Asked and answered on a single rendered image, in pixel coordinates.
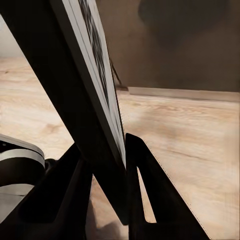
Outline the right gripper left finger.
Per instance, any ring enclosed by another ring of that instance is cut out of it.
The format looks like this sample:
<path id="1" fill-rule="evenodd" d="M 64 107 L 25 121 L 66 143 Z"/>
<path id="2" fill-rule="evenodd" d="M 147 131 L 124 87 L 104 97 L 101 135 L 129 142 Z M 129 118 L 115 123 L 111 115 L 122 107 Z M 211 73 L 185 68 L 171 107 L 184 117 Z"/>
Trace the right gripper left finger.
<path id="1" fill-rule="evenodd" d="M 0 223 L 0 240 L 83 240 L 92 178 L 74 143 Z"/>

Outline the poster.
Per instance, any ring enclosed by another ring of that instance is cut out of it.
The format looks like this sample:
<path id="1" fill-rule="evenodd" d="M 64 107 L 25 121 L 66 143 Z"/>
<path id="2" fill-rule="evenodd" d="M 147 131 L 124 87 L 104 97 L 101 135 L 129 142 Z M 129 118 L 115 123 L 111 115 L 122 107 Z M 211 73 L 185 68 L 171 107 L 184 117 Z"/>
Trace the poster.
<path id="1" fill-rule="evenodd" d="M 0 0 L 0 14 L 124 226 L 124 134 L 96 0 Z"/>

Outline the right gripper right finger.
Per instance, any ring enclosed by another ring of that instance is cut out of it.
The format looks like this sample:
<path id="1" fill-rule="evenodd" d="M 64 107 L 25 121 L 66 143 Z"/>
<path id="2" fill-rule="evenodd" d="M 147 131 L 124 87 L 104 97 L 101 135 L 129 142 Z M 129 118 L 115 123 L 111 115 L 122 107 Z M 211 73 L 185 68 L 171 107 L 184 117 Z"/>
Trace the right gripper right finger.
<path id="1" fill-rule="evenodd" d="M 145 142 L 127 133 L 129 240 L 210 240 Z M 138 170 L 156 219 L 145 219 Z"/>

